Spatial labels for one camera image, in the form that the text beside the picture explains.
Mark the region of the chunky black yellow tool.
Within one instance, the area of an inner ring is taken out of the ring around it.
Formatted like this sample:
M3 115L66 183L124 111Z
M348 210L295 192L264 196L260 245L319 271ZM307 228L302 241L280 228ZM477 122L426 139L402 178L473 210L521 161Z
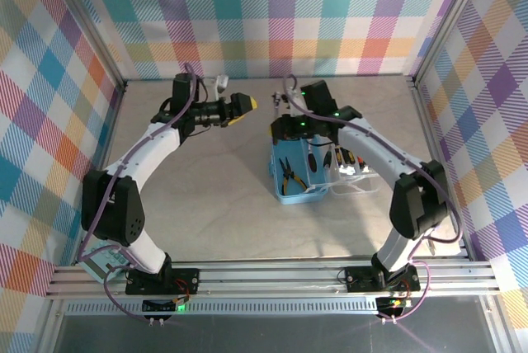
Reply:
M257 109L257 101L243 93L234 93L231 95L232 116L229 125L240 121L247 113Z

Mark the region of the needle-nose pliers yellow handles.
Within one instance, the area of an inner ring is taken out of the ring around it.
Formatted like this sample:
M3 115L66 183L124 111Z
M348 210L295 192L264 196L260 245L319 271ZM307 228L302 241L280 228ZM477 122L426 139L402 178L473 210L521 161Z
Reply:
M304 180L293 171L288 158L280 158L279 162L283 173L280 193L282 195L287 195L289 181L295 181L301 189L300 192L305 193L308 189L308 186Z

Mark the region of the blue plastic tool box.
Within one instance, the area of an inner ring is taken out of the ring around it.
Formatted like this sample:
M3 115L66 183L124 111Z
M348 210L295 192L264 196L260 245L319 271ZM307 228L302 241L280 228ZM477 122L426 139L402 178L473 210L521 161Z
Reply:
M341 167L337 165L335 147L340 148L342 152ZM323 159L329 149L332 150L332 166L325 170ZM318 164L316 173L310 171L307 159L309 152L316 157ZM308 189L305 193L300 192L301 189L295 181L289 181L287 195L280 193L283 177L280 158L288 158L293 171L307 184ZM328 193L344 197L376 192L381 185L380 176L368 165L366 165L368 170L361 172L357 157L355 160L356 163L351 165L344 148L320 136L312 139L278 141L271 146L269 163L269 173L274 178L276 197L283 205L297 205L319 201Z

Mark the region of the light blue calculator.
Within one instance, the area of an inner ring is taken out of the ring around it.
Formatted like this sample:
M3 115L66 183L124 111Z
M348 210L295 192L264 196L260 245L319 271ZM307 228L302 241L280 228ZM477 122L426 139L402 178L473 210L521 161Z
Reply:
M80 266L95 281L102 284L106 276L108 276L107 280L110 281L123 272L123 269L117 269L117 266L128 266L129 264L130 262L121 252L118 252L116 249L105 249L88 258L86 261L82 261Z

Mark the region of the aluminium table edge rail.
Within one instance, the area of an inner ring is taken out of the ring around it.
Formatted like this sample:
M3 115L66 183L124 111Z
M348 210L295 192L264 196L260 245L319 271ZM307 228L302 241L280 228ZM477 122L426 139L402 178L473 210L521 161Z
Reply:
M430 156L435 160L442 163L446 167L445 157L441 154L441 147L436 139L436 134L433 129L432 119L428 114L426 103L420 87L411 76L406 76L406 83L411 93L413 104L416 108L418 118L422 127L422 132L425 137L427 148ZM449 240L451 236L445 234L452 232L454 236L460 233L460 239L457 243L445 243L445 242L433 242L429 239L425 239L417 249L417 257L430 257L438 258L441 257L463 257L467 261L475 261L474 248L468 238L468 234L464 231L464 221L462 219L461 209L455 198L455 194L451 189L450 177L446 175L448 181L448 193L450 194L450 200L453 203L455 211L448 206L449 218L445 219L441 225L437 226L431 235L439 238L440 240Z
M119 118L120 108L126 93L126 86L116 86L112 94L109 108L102 126L100 139L101 143L95 152L95 162L88 167L87 172L101 170L109 161L111 147L115 138L117 120Z

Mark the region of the wide aluminium base rail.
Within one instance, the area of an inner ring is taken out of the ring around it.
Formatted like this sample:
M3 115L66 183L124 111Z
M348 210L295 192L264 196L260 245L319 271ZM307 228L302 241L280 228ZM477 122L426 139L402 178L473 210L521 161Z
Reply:
M347 266L369 266L352 257L248 261L174 262L177 269L199 270L198 298L315 298L347 294L341 282ZM465 257L426 258L415 261L420 285L431 276L433 297L499 293L492 266Z

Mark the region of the aluminium frame post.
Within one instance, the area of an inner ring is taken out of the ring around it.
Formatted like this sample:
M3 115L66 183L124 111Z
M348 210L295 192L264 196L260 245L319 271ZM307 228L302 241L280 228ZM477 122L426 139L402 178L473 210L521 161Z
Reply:
M520 347L500 295L479 297L484 318L497 353L517 353Z
M432 0L424 21L424 33L420 35L422 43L417 47L416 58L406 68L410 87L420 88L468 1Z
M66 311L65 299L46 300L37 320L31 353L54 353Z
M73 18L76 20L81 28L83 34L87 37L87 41L94 49L97 57L100 59L102 66L109 73L110 77L115 81L116 87L120 93L125 93L127 88L127 81L123 78L120 70L111 52L106 47L102 37L99 35L96 25L91 18L88 9L82 0L64 0L71 11Z

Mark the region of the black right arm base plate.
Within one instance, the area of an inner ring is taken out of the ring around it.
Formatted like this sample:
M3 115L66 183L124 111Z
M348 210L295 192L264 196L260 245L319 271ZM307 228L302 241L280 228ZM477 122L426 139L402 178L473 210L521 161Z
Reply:
M344 271L349 293L418 292L421 289L417 268L411 265L387 275L373 266L348 266Z

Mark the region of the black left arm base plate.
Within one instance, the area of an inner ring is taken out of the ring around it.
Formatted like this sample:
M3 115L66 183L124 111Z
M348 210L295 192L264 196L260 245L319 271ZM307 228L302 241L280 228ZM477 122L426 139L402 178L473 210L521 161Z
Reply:
M198 268L167 268L157 274L132 270L127 273L127 295L197 294L200 283Z

